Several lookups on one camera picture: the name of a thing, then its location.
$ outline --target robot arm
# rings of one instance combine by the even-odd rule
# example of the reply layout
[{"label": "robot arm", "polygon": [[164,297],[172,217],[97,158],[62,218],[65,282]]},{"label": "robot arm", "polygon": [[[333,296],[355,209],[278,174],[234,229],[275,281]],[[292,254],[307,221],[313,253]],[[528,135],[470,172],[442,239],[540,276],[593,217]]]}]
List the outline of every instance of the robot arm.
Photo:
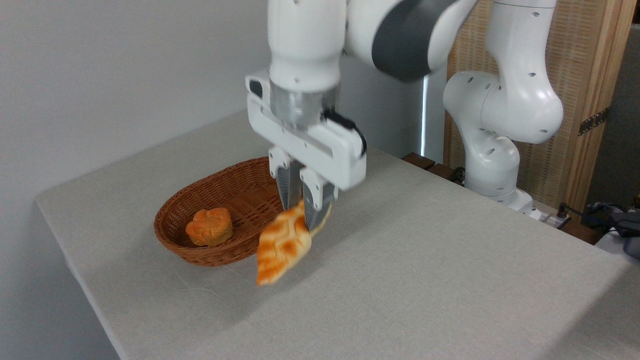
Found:
[{"label": "robot arm", "polygon": [[547,76],[545,49],[556,0],[495,2],[486,47],[499,76],[459,72],[444,104],[465,146],[465,186],[537,217],[531,196],[516,189],[520,155],[512,140],[542,143],[562,123],[562,102]]},{"label": "robot arm", "polygon": [[335,112],[339,58],[354,56],[397,79],[442,66],[477,0],[269,0],[268,74],[248,76],[254,131],[274,144],[271,175],[287,209],[305,201],[319,225],[338,189],[364,180],[366,142]]}]

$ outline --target croissant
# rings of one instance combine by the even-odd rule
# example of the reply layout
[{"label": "croissant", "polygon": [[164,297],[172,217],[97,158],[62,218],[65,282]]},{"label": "croissant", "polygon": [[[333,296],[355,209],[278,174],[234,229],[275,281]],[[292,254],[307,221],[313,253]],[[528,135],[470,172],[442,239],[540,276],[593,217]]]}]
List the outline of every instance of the croissant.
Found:
[{"label": "croissant", "polygon": [[257,251],[256,283],[259,286],[273,284],[307,255],[311,238],[324,226],[330,211],[329,208],[323,222],[309,233],[305,224],[305,205],[301,200],[264,228]]}]

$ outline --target wooden block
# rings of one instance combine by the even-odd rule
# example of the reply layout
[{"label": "wooden block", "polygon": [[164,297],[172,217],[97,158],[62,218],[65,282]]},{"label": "wooden block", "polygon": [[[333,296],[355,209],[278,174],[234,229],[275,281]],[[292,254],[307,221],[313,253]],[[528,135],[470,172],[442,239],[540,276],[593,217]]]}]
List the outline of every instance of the wooden block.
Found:
[{"label": "wooden block", "polygon": [[560,230],[591,245],[595,245],[603,236],[602,233],[586,227],[574,219],[567,222]]},{"label": "wooden block", "polygon": [[433,165],[427,171],[431,172],[432,174],[436,174],[437,176],[443,177],[445,179],[450,179],[451,176],[453,175],[453,169],[446,167],[442,164]]},{"label": "wooden block", "polygon": [[415,165],[419,168],[423,168],[424,170],[427,170],[431,168],[433,165],[436,165],[435,161],[431,159],[427,159],[424,156],[420,156],[415,152],[412,152],[411,154],[406,155],[405,157],[402,158],[402,160],[405,160],[409,164]]}]

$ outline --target brown wicker basket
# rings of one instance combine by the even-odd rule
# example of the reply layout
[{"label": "brown wicker basket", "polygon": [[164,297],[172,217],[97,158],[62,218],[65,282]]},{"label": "brown wicker basket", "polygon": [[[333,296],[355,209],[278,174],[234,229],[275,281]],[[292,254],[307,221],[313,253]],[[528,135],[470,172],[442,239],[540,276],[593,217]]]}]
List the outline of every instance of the brown wicker basket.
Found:
[{"label": "brown wicker basket", "polygon": [[[194,245],[185,232],[201,209],[227,208],[233,237],[208,247]],[[154,221],[158,240],[188,263],[220,266],[255,253],[260,232],[282,212],[267,157],[247,160],[183,188],[160,208]]]}]

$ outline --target black object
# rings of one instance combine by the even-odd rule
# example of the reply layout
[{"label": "black object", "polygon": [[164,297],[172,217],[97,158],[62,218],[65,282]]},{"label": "black object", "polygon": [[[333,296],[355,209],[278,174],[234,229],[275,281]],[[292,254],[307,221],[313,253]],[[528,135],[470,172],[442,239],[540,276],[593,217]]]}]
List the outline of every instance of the black object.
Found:
[{"label": "black object", "polygon": [[428,75],[429,39],[441,14],[456,0],[404,0],[382,20],[371,57],[380,71],[400,81]]},{"label": "black object", "polygon": [[364,156],[364,154],[367,153],[367,139],[364,137],[364,134],[360,131],[360,129],[356,126],[355,122],[338,114],[335,109],[325,110],[323,116],[325,119],[331,120],[348,130],[355,130],[358,135],[360,135],[360,139],[362,140],[362,153],[360,154],[360,157]]},{"label": "black object", "polygon": [[262,84],[260,84],[260,81],[249,81],[249,90],[255,95],[258,95],[258,97],[262,98]]},{"label": "black object", "polygon": [[615,224],[613,227],[616,228],[618,234],[623,238],[640,235],[640,212],[611,213],[609,214],[609,218],[611,222]]},{"label": "black object", "polygon": [[589,221],[593,221],[595,223],[598,224],[602,224],[602,225],[606,225],[607,227],[615,227],[616,230],[618,232],[620,231],[627,231],[628,232],[628,236],[640,236],[640,229],[637,227],[638,224],[636,224],[636,227],[627,227],[627,226],[622,226],[622,225],[618,225],[612,222],[606,222],[606,221],[602,221],[600,219],[596,219],[593,218],[587,214],[581,213],[580,211],[577,211],[576,209],[573,209],[571,207],[569,207],[569,205],[565,204],[565,203],[560,203],[560,206],[558,207],[558,213],[557,216],[559,218],[564,218],[566,217],[566,213],[567,211],[571,211],[572,213],[578,215],[579,217],[585,218]]}]

